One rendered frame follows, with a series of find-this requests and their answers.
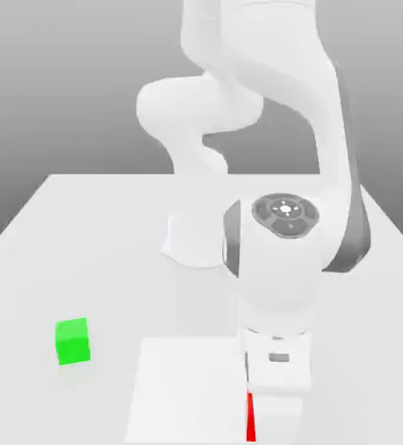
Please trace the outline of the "small green cube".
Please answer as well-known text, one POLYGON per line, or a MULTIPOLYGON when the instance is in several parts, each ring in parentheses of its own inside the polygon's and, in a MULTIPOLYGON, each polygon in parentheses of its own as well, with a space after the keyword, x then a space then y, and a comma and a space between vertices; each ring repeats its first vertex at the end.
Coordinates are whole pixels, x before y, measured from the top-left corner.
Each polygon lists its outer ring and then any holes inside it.
POLYGON ((57 322, 55 334, 56 354, 61 366, 90 360, 85 317, 57 322))

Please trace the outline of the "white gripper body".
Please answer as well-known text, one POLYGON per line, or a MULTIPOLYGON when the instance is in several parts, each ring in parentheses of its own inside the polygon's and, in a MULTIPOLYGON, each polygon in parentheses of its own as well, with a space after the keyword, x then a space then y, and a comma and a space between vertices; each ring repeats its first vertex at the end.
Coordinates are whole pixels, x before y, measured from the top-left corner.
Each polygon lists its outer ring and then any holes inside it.
POLYGON ((311 388, 312 333, 274 339, 241 332, 248 388, 256 394, 304 393, 311 388))

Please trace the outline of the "small red cube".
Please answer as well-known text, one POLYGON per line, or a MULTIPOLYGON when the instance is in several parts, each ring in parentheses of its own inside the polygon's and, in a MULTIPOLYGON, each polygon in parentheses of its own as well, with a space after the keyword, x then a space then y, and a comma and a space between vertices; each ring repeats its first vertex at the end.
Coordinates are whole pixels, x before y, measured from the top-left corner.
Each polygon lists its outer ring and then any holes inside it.
POLYGON ((247 392, 247 428, 246 428, 246 440, 248 442, 256 442, 255 435, 255 423, 254 423, 254 403, 253 395, 251 392, 247 392))

